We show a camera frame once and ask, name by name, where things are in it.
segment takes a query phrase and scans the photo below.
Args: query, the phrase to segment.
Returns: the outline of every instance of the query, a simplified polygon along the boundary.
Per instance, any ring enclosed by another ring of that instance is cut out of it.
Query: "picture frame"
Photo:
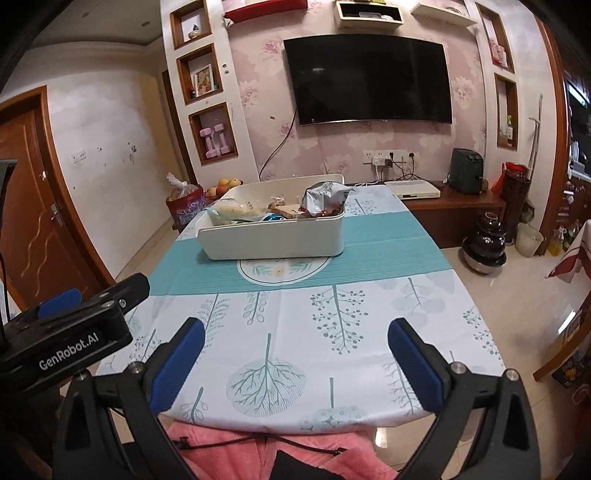
[[[214,89],[213,68],[210,63],[195,72],[193,76],[193,84],[195,87],[195,93],[198,97],[205,95]]]

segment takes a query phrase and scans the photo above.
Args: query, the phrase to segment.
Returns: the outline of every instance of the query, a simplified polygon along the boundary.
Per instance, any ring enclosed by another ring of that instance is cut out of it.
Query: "door frame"
[[[544,240],[540,247],[536,250],[537,255],[544,255],[548,243],[552,238],[552,231],[558,218],[558,211],[560,210],[560,202],[562,199],[562,191],[564,189],[564,182],[566,181],[566,171],[569,166],[569,119],[567,117],[567,99],[566,88],[564,86],[563,65],[558,51],[558,45],[554,34],[538,17],[535,18],[544,44],[548,59],[550,61],[550,70],[552,71],[552,81],[554,83],[554,97],[556,99],[556,151],[554,153],[554,169],[552,172],[552,181],[550,183],[550,191],[548,192],[548,200],[546,202],[546,209],[544,217],[540,225],[540,233],[544,236]]]
[[[40,131],[39,127],[37,128],[37,137],[40,142],[43,166],[48,171],[48,183],[51,188],[51,192],[56,199],[56,203],[60,206],[60,215],[74,240],[74,244],[76,245],[85,263],[89,266],[91,272],[98,280],[100,286],[103,288],[108,288],[115,284],[115,280],[101,260],[95,246],[92,244],[92,241],[88,236],[88,233],[86,233],[86,230],[84,229],[82,221],[80,220],[78,212],[74,206],[74,202],[72,201],[72,197],[70,196],[70,192],[68,191],[63,173],[61,172],[56,146],[54,145],[53,135],[51,133],[51,123],[47,102],[47,85],[33,88],[32,90],[23,92],[0,103],[0,112],[4,111],[6,108],[14,107],[19,103],[31,102],[36,102],[40,107],[41,127],[43,130]],[[21,310],[25,310],[26,304],[19,293],[13,288],[10,279],[7,279],[7,283],[8,285],[6,288],[8,289],[8,292],[12,296],[13,300]]]
[[[187,170],[187,175],[189,176],[189,182],[193,185],[198,185],[195,170],[193,170],[193,165],[191,163],[191,157],[187,150],[187,144],[184,140],[183,130],[181,129],[181,122],[178,119],[177,105],[174,103],[173,88],[170,84],[170,74],[168,73],[168,70],[164,70],[161,75],[164,94],[166,95],[166,103],[168,104],[168,112],[173,121],[174,136],[177,138],[178,149],[181,151],[181,157],[183,158],[183,164],[185,170]]]

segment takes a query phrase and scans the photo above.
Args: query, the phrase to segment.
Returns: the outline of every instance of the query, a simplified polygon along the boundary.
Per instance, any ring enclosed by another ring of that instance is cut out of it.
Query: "black tv screen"
[[[390,119],[452,123],[439,43],[365,34],[283,43],[301,125]]]

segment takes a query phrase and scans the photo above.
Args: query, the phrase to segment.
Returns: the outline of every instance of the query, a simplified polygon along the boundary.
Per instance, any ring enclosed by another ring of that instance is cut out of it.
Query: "plastic bag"
[[[312,217],[338,215],[345,205],[352,187],[335,181],[321,181],[306,189],[301,210]]]
[[[238,203],[235,199],[221,199],[207,208],[213,226],[231,225],[237,222],[259,222],[267,209],[253,207],[250,202]]]
[[[195,185],[191,185],[186,181],[180,181],[177,177],[175,177],[172,173],[168,172],[166,175],[166,179],[174,185],[173,191],[170,192],[168,195],[168,201],[171,202],[172,200],[178,200],[183,197],[186,197],[189,193],[193,193],[197,190]]]

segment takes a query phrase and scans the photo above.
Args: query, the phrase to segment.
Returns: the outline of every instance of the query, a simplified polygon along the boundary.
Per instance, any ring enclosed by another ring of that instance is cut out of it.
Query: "pink floral wallpaper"
[[[466,13],[463,1],[430,0]],[[333,1],[309,0],[307,11],[269,15],[228,29],[246,123],[260,169],[289,130],[295,102],[286,71],[283,39],[337,33]],[[447,176],[454,147],[484,155],[486,106],[476,38],[467,29],[402,10],[398,35],[444,45],[452,89],[453,123],[346,122],[301,127],[269,162],[262,179],[342,173],[346,182],[375,180],[362,164],[363,150],[401,149],[415,154],[415,173],[430,180]]]

